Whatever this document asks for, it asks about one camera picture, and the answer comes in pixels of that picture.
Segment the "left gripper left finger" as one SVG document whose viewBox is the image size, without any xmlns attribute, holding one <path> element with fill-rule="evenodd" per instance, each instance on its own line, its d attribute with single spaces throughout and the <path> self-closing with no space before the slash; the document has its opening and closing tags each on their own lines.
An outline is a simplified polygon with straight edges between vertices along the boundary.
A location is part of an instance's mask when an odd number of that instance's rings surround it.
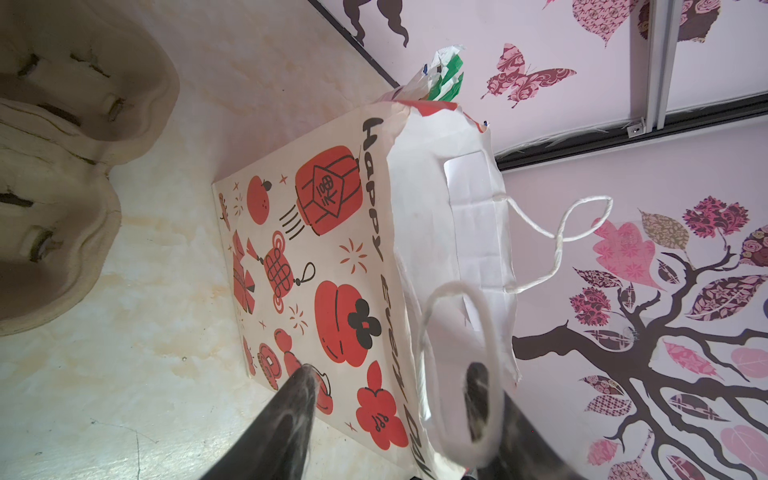
<svg viewBox="0 0 768 480">
<path fill-rule="evenodd" d="M 205 479 L 300 479 L 310 445 L 319 382 L 297 369 Z"/>
</svg>

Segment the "red white paper gift bag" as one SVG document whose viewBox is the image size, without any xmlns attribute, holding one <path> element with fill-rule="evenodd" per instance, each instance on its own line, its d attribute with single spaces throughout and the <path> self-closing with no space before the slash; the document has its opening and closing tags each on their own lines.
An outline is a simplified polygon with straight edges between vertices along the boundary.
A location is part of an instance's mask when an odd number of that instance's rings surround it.
<svg viewBox="0 0 768 480">
<path fill-rule="evenodd" d="M 419 479 L 486 467 L 521 373 L 508 195 L 489 129 L 450 102 L 380 101 L 214 182 L 250 377 L 300 367 L 323 421 Z M 469 365 L 488 370 L 473 440 Z"/>
</svg>

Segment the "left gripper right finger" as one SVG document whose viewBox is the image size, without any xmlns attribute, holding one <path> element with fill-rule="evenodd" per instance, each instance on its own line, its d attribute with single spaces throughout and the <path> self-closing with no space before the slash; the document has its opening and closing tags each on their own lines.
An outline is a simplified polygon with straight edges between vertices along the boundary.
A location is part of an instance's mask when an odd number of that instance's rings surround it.
<svg viewBox="0 0 768 480">
<path fill-rule="evenodd" d="M 470 435 L 476 440 L 488 420 L 488 370 L 480 362 L 469 365 L 464 399 Z M 465 479 L 582 480 L 552 449 L 546 440 L 511 400 L 504 394 L 504 417 L 499 450 L 486 466 L 474 470 Z"/>
</svg>

